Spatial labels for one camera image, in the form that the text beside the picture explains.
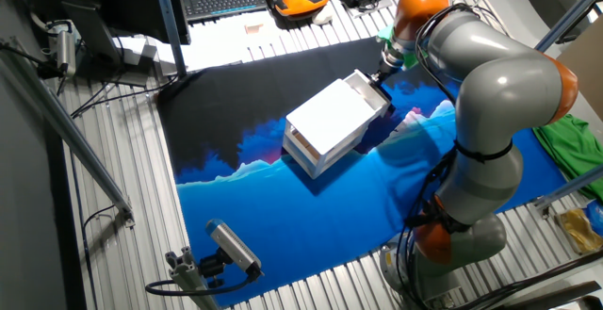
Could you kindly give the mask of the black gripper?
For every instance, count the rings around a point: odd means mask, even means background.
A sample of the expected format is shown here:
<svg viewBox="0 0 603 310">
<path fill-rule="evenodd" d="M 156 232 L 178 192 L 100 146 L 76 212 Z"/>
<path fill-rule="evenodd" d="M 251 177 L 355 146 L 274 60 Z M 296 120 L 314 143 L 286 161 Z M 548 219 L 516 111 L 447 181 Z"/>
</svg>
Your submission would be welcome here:
<svg viewBox="0 0 603 310">
<path fill-rule="evenodd" d="M 370 76 L 370 85 L 380 89 L 387 86 L 388 77 L 398 73 L 404 64 L 404 55 L 400 53 L 391 53 L 387 50 L 382 51 L 379 62 L 378 73 Z"/>
</svg>

